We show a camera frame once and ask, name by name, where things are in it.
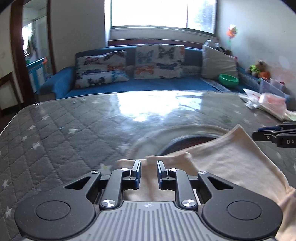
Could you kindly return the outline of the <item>cream long-sleeve garment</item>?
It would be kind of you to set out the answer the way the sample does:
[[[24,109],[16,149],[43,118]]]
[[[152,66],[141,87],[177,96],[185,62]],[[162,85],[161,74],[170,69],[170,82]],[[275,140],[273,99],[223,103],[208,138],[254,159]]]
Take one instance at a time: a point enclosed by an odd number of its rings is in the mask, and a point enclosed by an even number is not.
[[[178,137],[213,133],[217,139],[183,148],[160,157],[157,151]],[[266,196],[283,211],[283,221],[276,235],[278,240],[295,240],[295,186],[286,175],[295,173],[295,150],[278,148],[265,143],[255,144],[242,126],[228,131],[217,126],[176,126],[143,135],[128,150],[125,159],[118,160],[118,168],[130,168],[135,160],[142,163],[140,187],[129,190],[130,201],[173,200],[172,191],[159,189],[158,160],[167,168],[178,168],[189,175],[208,171],[236,185]]]

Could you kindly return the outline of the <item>pink clothes in plastic bag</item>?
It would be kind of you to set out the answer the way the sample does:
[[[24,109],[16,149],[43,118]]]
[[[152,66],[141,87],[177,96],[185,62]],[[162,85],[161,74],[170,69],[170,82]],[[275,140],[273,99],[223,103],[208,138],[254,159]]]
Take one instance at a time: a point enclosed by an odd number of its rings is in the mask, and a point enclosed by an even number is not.
[[[245,101],[249,108],[259,108],[280,121],[286,120],[286,99],[272,93],[258,93],[249,89],[243,89],[239,97]]]

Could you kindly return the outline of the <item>round black induction cooktop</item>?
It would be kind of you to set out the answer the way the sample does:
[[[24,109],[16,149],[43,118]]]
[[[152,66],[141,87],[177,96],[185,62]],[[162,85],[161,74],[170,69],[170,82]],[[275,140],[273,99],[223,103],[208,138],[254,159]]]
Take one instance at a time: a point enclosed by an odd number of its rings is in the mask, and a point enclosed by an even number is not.
[[[177,152],[186,148],[190,148],[196,145],[210,142],[219,137],[220,136],[218,135],[200,135],[200,134],[178,137],[170,141],[167,145],[165,145],[161,150],[159,150],[156,153],[156,155],[165,156],[173,152]]]

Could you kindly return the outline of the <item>clear plastic storage box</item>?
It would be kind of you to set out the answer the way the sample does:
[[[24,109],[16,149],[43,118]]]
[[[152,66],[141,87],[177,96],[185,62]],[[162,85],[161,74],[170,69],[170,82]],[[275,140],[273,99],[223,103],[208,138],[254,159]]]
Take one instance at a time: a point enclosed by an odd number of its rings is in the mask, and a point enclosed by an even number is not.
[[[282,89],[277,88],[272,85],[270,82],[260,78],[259,93],[271,93],[285,99],[288,99],[290,96],[282,91]]]

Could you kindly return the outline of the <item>orange plush toy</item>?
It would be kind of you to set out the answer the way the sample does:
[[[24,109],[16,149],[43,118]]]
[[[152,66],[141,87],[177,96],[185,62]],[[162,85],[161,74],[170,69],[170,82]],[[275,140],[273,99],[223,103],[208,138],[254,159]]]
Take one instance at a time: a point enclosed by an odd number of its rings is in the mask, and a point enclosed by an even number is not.
[[[268,81],[271,78],[271,73],[269,71],[262,71],[258,74],[258,78]]]

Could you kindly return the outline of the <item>green plastic bowl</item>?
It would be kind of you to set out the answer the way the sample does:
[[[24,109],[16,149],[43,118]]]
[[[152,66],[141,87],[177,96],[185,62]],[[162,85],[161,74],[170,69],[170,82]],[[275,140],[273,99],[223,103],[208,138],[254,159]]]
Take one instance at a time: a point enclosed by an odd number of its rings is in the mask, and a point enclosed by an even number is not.
[[[225,87],[234,88],[239,84],[239,80],[236,77],[228,74],[220,74],[218,79],[219,82]]]

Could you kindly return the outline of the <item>grey quilted star table cover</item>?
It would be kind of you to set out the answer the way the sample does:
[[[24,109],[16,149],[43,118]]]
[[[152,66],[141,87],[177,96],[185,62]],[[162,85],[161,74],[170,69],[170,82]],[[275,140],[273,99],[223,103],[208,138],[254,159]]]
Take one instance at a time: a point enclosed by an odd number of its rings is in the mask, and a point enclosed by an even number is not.
[[[238,94],[217,92],[87,95],[19,111],[1,132],[1,240],[278,240],[276,202],[208,171],[192,175],[198,209],[178,208],[173,191],[173,200],[130,201],[129,190],[118,208],[99,207],[133,144],[189,125],[240,125],[252,139],[280,123]]]

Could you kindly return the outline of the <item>grey plain cushion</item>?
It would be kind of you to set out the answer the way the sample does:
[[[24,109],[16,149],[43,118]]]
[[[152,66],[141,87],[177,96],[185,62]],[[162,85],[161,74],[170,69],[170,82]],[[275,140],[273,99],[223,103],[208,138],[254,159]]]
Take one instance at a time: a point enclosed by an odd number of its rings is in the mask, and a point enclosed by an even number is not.
[[[202,77],[218,80],[220,74],[227,74],[238,78],[238,70],[234,57],[226,55],[208,45],[203,45]]]

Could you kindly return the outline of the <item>blue sofa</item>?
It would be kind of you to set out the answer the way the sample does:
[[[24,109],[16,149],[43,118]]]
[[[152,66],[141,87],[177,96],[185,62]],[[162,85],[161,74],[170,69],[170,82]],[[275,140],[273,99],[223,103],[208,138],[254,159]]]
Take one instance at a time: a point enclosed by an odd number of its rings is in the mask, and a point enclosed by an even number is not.
[[[43,83],[37,96],[47,101],[133,91],[245,89],[258,91],[258,80],[238,67],[232,56],[210,47],[148,44],[79,52],[74,66]]]

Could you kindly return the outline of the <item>left butterfly cushion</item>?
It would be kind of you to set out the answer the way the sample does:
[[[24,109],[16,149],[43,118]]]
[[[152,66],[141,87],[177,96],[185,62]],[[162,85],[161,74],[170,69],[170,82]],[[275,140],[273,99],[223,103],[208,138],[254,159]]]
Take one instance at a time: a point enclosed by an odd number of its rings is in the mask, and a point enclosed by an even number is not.
[[[126,51],[79,57],[76,60],[74,87],[78,89],[128,81],[130,78],[125,68]]]

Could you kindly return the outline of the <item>butterfly cushion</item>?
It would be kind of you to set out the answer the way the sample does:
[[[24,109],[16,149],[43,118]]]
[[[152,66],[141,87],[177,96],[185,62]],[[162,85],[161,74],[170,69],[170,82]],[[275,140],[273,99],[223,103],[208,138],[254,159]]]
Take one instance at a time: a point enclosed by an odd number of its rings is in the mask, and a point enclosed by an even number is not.
[[[184,75],[185,46],[137,45],[135,79],[175,79]]]
[[[126,51],[79,57],[76,60],[74,87],[78,89],[128,81],[130,78],[125,68]]]

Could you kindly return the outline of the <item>colourful pinwheel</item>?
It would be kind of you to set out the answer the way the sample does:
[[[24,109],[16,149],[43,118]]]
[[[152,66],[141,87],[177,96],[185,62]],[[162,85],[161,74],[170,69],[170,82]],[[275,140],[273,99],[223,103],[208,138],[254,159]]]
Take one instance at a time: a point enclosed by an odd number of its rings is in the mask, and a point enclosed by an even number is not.
[[[228,30],[227,30],[227,36],[228,36],[228,43],[231,44],[231,41],[233,38],[235,38],[235,36],[237,35],[237,27],[236,25],[234,24],[231,24],[229,27],[228,27]]]

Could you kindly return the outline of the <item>right butterfly cushion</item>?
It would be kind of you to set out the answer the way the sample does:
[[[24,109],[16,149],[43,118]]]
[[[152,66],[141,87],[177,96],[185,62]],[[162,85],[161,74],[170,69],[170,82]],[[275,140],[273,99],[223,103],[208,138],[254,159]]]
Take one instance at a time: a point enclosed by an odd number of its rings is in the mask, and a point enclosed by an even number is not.
[[[185,46],[137,45],[135,79],[175,79],[184,75]]]

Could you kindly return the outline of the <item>black white plush toy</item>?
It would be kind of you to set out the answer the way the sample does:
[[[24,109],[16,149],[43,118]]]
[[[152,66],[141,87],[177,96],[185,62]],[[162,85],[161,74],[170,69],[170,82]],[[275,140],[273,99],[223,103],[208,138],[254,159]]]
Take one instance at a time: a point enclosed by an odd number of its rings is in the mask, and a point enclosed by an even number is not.
[[[207,40],[204,45],[209,46],[217,51],[223,52],[226,55],[232,55],[230,50],[226,50],[225,48],[221,47],[221,45],[217,42],[213,42],[212,40]]]

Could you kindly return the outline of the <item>blue white cabinet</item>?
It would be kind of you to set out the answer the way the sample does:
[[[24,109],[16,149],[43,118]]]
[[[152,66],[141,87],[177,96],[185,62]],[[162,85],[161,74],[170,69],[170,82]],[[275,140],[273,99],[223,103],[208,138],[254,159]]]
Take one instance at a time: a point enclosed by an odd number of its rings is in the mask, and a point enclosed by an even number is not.
[[[44,57],[30,64],[27,64],[29,79],[34,93],[52,76],[51,62]]]

